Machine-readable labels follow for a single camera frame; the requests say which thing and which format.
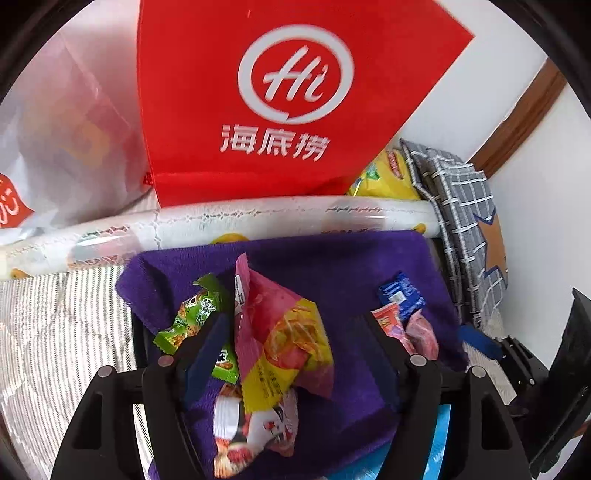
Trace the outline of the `white red character snack packet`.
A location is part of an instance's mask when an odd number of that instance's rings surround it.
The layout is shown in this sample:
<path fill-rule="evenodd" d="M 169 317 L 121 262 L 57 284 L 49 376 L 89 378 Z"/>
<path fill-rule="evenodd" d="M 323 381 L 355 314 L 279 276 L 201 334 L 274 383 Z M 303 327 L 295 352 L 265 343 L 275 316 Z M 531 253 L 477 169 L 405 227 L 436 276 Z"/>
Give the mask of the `white red character snack packet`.
<path fill-rule="evenodd" d="M 297 429 L 294 389 L 270 410 L 246 413 L 242 390 L 238 385 L 224 384 L 213 407 L 212 430 L 217 447 L 214 477 L 228 479 L 242 473 L 264 450 L 293 456 Z"/>

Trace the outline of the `yellow chips bag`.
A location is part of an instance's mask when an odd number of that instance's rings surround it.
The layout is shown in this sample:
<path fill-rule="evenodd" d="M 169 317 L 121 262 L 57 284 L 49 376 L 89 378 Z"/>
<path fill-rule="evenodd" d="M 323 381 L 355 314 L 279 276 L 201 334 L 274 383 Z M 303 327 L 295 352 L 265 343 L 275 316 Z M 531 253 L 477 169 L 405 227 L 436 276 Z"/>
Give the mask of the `yellow chips bag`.
<path fill-rule="evenodd" d="M 349 187 L 349 196 L 418 201 L 409 167 L 399 149 L 383 149 Z"/>

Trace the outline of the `small blue snack packet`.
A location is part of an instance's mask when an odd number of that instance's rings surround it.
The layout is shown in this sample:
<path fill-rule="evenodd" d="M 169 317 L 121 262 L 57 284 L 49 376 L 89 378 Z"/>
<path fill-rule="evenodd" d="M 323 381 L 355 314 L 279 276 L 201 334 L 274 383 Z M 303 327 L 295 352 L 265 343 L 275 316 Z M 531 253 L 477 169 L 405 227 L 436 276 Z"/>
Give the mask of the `small blue snack packet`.
<path fill-rule="evenodd" d="M 408 322 L 413 314 L 426 306 L 423 295 L 403 272 L 398 272 L 392 279 L 380 285 L 378 297 L 383 306 L 397 304 L 403 322 Z"/>

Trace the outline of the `red Haidilao paper bag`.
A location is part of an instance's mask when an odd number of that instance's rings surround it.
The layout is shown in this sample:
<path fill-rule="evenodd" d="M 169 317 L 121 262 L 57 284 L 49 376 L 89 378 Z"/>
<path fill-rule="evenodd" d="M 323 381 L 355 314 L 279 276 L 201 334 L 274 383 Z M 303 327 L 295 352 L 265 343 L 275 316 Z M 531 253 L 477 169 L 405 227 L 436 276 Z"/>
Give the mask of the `red Haidilao paper bag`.
<path fill-rule="evenodd" d="M 435 1 L 142 2 L 159 203 L 345 193 L 472 37 Z"/>

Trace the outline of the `blue plaid folded cloth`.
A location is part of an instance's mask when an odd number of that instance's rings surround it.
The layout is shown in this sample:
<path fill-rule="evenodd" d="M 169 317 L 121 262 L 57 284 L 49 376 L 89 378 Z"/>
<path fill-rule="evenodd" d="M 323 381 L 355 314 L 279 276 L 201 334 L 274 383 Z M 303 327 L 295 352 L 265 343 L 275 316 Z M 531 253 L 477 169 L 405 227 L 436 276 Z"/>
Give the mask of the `blue plaid folded cloth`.
<path fill-rule="evenodd" d="M 485 329 L 508 287 L 500 217 L 485 173 L 457 155 L 400 146 L 413 186 L 435 209 L 460 318 Z"/>

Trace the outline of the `striped quilted mattress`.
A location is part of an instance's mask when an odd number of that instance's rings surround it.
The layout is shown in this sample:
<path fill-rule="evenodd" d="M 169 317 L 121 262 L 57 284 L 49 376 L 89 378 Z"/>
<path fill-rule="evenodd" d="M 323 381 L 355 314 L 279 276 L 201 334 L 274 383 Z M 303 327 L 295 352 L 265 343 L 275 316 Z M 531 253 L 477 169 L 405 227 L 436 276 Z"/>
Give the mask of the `striped quilted mattress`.
<path fill-rule="evenodd" d="M 50 477 L 68 424 L 97 370 L 136 367 L 120 266 L 1 284 L 1 413 L 32 479 Z"/>

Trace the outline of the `white Miniso plastic bag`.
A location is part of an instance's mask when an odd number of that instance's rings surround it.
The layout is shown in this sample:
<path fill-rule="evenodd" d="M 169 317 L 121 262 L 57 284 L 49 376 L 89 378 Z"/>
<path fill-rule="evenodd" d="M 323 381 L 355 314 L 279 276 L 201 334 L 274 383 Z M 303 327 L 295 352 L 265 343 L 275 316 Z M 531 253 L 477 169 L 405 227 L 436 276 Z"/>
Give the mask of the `white Miniso plastic bag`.
<path fill-rule="evenodd" d="M 58 1 L 4 46 L 1 243 L 123 212 L 148 189 L 136 74 L 137 1 Z"/>

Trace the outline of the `purple towel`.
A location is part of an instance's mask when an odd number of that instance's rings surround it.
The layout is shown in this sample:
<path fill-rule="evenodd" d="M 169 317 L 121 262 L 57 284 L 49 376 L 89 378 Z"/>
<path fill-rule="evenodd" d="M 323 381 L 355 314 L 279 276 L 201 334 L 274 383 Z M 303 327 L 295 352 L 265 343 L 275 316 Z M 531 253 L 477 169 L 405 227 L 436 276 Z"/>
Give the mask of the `purple towel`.
<path fill-rule="evenodd" d="M 231 288 L 235 260 L 314 301 L 335 358 L 332 396 L 297 393 L 294 454 L 260 453 L 245 479 L 315 479 L 342 469 L 391 442 L 398 418 L 383 401 L 353 340 L 353 318 L 377 309 L 377 289 L 406 274 L 426 300 L 425 317 L 439 343 L 440 360 L 462 371 L 467 357 L 459 319 L 426 239 L 413 231 L 326 234 L 145 252 L 133 258 L 116 290 L 151 332 L 167 328 L 180 303 L 197 292 L 197 279 L 215 275 Z"/>

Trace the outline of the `rolled fruit print mat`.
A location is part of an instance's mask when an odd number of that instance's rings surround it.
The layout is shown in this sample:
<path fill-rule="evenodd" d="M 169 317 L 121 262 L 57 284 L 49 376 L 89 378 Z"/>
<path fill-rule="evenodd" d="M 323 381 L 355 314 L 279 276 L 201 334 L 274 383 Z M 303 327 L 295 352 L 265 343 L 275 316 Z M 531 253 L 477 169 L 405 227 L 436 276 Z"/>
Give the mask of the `rolled fruit print mat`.
<path fill-rule="evenodd" d="M 91 221 L 4 246 L 4 280 L 122 265 L 144 251 L 216 241 L 363 231 L 440 233 L 427 201 L 320 196 L 231 200 L 167 207 Z"/>

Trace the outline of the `blue tissue pack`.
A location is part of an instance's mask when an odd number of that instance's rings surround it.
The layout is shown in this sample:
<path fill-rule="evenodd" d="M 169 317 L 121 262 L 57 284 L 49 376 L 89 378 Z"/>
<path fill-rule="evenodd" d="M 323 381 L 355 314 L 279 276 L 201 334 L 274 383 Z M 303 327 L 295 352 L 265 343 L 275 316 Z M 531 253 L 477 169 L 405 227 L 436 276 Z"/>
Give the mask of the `blue tissue pack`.
<path fill-rule="evenodd" d="M 438 479 L 451 423 L 452 406 L 438 407 L 432 434 L 413 435 L 405 431 L 402 437 L 363 455 L 323 479 Z"/>

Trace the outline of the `pink strawberry wafer packet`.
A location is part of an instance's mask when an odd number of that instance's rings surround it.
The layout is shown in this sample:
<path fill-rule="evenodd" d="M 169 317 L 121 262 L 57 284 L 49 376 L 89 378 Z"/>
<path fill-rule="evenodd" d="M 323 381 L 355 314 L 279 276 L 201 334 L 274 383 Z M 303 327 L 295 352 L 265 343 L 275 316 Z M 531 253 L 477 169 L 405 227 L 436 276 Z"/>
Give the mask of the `pink strawberry wafer packet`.
<path fill-rule="evenodd" d="M 372 315 L 386 335 L 398 339 L 410 355 L 419 354 L 431 361 L 438 359 L 439 344 L 422 310 L 413 313 L 407 323 L 403 322 L 401 308 L 397 303 L 373 310 Z"/>

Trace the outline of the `pink yellow snack packet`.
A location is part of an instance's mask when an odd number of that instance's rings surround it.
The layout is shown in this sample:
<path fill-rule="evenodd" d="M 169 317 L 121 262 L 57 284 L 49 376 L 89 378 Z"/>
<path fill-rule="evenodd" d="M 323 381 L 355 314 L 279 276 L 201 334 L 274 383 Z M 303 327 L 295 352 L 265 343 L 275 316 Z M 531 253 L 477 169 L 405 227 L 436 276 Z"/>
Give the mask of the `pink yellow snack packet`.
<path fill-rule="evenodd" d="M 235 352 L 245 411 L 269 410 L 294 387 L 329 398 L 335 360 L 318 306 L 235 261 Z"/>

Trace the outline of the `green snack packet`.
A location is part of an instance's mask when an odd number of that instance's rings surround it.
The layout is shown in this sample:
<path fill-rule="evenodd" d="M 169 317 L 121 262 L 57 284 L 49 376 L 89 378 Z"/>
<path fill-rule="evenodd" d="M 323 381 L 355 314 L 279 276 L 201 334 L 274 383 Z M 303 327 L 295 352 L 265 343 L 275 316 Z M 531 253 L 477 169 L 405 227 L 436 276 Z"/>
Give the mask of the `green snack packet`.
<path fill-rule="evenodd" d="M 228 313 L 229 292 L 216 276 L 209 273 L 193 282 L 197 294 L 181 302 L 172 326 L 159 331 L 153 343 L 165 354 L 173 355 L 184 339 L 197 335 L 212 312 Z M 230 384 L 238 382 L 238 359 L 229 341 L 218 354 L 214 378 Z"/>

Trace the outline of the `brown wooden door frame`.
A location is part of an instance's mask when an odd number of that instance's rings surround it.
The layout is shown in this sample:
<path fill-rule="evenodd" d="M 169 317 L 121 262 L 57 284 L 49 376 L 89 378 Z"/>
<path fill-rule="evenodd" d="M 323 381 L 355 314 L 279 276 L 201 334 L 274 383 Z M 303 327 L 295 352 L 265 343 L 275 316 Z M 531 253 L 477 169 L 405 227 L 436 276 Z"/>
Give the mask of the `brown wooden door frame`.
<path fill-rule="evenodd" d="M 471 162 L 490 178 L 516 153 L 539 126 L 567 85 L 551 59 L 547 59 L 508 117 L 472 156 Z"/>

